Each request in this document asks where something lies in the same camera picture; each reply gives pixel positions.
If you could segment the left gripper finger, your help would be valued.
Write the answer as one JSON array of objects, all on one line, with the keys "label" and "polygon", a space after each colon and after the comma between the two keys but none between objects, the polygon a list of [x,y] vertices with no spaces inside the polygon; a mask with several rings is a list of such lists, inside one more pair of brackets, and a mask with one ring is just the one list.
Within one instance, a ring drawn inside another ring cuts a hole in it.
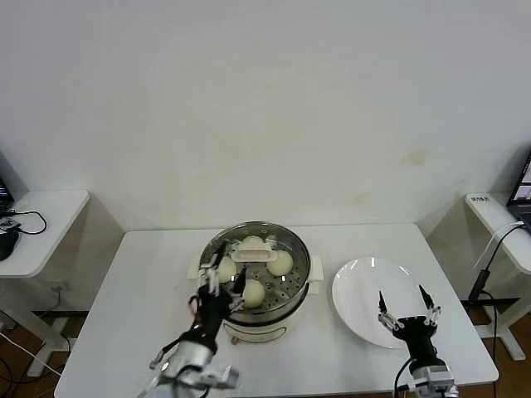
[{"label": "left gripper finger", "polygon": [[241,269],[241,272],[238,274],[230,294],[230,303],[229,303],[229,310],[230,311],[238,311],[244,302],[243,293],[246,287],[246,267],[243,267]]},{"label": "left gripper finger", "polygon": [[207,293],[209,295],[218,296],[220,291],[219,286],[219,265],[222,262],[227,248],[227,242],[224,240],[212,255],[209,263],[200,264],[198,276],[200,285],[207,286]]}]

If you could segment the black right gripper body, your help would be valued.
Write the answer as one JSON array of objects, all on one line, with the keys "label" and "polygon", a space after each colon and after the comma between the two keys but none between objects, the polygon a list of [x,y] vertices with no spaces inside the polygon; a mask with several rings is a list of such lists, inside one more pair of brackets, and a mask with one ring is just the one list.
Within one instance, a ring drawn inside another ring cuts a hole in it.
[{"label": "black right gripper body", "polygon": [[413,361],[435,361],[436,349],[431,338],[435,335],[437,325],[426,316],[399,318],[392,330],[392,335],[404,341]]}]

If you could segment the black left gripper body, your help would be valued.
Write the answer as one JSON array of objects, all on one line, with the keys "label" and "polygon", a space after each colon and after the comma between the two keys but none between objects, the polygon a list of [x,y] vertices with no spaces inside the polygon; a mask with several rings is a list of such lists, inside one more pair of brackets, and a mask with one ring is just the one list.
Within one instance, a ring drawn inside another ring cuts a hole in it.
[{"label": "black left gripper body", "polygon": [[208,287],[198,290],[199,306],[192,327],[192,339],[199,344],[215,344],[223,320],[231,313],[231,295],[220,288],[219,294],[209,292]]}]

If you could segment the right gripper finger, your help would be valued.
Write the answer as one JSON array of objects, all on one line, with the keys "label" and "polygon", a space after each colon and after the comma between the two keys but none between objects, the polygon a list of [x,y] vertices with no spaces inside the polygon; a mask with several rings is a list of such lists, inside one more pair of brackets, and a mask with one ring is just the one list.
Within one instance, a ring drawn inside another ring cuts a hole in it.
[{"label": "right gripper finger", "polygon": [[399,321],[394,316],[392,316],[388,312],[387,305],[386,305],[385,299],[384,299],[384,297],[382,295],[382,292],[379,291],[378,294],[379,294],[379,299],[378,299],[378,310],[379,310],[378,321],[389,332],[398,331],[400,329],[401,324],[399,323]]},{"label": "right gripper finger", "polygon": [[438,319],[441,315],[441,306],[436,305],[432,296],[423,288],[421,284],[418,285],[422,300],[426,306],[426,319],[424,324],[430,327],[436,327]]}]

